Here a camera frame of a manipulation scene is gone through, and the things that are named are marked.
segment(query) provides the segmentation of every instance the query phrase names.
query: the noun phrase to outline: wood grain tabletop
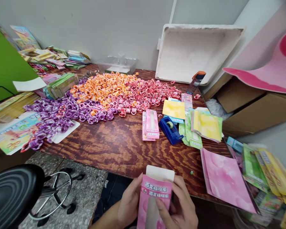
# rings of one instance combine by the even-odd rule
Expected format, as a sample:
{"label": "wood grain tabletop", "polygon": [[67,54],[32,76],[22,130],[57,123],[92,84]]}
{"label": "wood grain tabletop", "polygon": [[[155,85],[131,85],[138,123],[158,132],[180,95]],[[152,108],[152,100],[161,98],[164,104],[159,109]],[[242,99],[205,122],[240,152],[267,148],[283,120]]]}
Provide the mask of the wood grain tabletop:
{"label": "wood grain tabletop", "polygon": [[[51,73],[74,72],[81,76],[88,70],[97,69],[97,65],[90,64],[79,70],[55,69],[51,70]],[[155,71],[136,69],[136,72],[139,73],[138,77],[144,80],[155,78]],[[182,92],[188,87],[187,84],[181,83],[175,83],[174,86]],[[206,107],[202,96],[198,100],[193,99],[193,107]],[[156,110],[157,114],[162,114],[163,103],[151,109]],[[102,121],[93,125],[89,125],[88,122],[80,124],[61,143],[45,142],[40,151],[130,178],[145,173],[147,165],[174,170],[176,175],[184,178],[190,195],[227,204],[207,194],[198,149],[188,147],[182,142],[172,146],[161,129],[160,138],[155,142],[142,141],[142,114],[127,114],[126,118],[115,115],[112,121]],[[216,143],[202,138],[202,143],[204,148],[211,152],[231,157],[224,141]]]}

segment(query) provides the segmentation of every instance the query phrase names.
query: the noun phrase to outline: terrazzo floor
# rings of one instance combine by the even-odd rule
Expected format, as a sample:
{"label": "terrazzo floor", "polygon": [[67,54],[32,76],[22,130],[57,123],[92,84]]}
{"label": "terrazzo floor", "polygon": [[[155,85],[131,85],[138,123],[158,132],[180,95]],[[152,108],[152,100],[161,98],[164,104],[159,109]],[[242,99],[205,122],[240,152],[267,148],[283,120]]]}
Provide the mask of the terrazzo floor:
{"label": "terrazzo floor", "polygon": [[[92,215],[95,211],[96,205],[99,201],[104,183],[108,173],[106,171],[98,170],[74,161],[48,155],[45,153],[36,152],[26,163],[36,164],[43,168],[46,176],[58,172],[62,168],[72,168],[72,177],[84,173],[83,180],[74,180],[68,197],[64,205],[76,203],[75,211],[67,215],[66,209],[58,209],[50,216],[48,222],[39,228],[46,229],[87,229],[91,221]],[[61,175],[58,180],[58,186],[67,181],[67,176]],[[62,200],[68,190],[68,185],[59,190],[58,196]],[[33,212],[41,206],[45,199],[39,199],[33,208]],[[49,199],[45,207],[41,210],[39,215],[48,214],[55,209],[57,204],[53,197]],[[20,224],[20,228],[32,229],[37,228],[37,221],[32,220],[29,216]]]}

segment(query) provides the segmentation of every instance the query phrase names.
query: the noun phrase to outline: human hand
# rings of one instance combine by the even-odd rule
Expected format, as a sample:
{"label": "human hand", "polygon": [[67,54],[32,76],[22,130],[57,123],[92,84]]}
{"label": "human hand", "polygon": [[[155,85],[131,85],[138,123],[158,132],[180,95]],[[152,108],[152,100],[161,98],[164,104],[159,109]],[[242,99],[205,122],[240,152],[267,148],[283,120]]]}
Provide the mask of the human hand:
{"label": "human hand", "polygon": [[130,225],[138,217],[138,204],[143,173],[135,178],[124,191],[118,210],[118,223],[121,228]]}
{"label": "human hand", "polygon": [[167,229],[196,229],[198,227],[198,218],[195,205],[181,176],[175,176],[172,189],[175,193],[174,203],[171,203],[173,215],[169,214],[162,200],[156,199],[159,214],[165,227]]}

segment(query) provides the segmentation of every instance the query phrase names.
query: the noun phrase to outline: white foam box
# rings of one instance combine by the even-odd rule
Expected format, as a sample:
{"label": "white foam box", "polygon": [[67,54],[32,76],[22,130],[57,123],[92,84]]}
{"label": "white foam box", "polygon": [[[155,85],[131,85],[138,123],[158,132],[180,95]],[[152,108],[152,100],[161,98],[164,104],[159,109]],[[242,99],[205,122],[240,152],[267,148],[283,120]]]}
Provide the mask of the white foam box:
{"label": "white foam box", "polygon": [[191,83],[198,71],[207,85],[236,46],[243,27],[235,25],[165,24],[156,79]]}

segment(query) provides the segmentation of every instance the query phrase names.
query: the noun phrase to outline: blue tape dispenser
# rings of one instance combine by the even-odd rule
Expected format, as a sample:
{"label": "blue tape dispenser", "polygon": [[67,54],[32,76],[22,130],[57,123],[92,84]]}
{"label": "blue tape dispenser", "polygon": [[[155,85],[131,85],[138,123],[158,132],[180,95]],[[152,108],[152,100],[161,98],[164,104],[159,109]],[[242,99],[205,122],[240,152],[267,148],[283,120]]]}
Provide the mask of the blue tape dispenser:
{"label": "blue tape dispenser", "polygon": [[169,117],[164,117],[159,122],[159,127],[172,145],[182,141],[183,135],[180,135],[176,126]]}

